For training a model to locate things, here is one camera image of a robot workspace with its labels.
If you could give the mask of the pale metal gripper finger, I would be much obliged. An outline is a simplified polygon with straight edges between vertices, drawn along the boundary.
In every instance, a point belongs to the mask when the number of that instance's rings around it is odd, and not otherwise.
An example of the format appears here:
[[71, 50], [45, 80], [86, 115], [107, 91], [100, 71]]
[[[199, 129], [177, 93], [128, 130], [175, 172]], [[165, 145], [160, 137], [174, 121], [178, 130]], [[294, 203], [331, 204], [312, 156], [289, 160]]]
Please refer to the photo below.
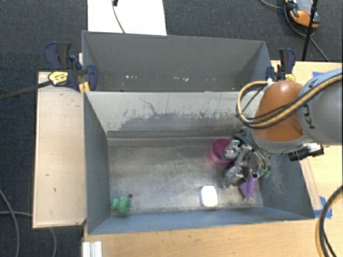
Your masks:
[[240, 141], [232, 140], [226, 147], [223, 153], [225, 159], [235, 159], [240, 151]]
[[241, 179], [243, 179], [243, 172], [240, 167], [227, 168], [223, 173], [222, 187], [228, 188], [236, 185]]

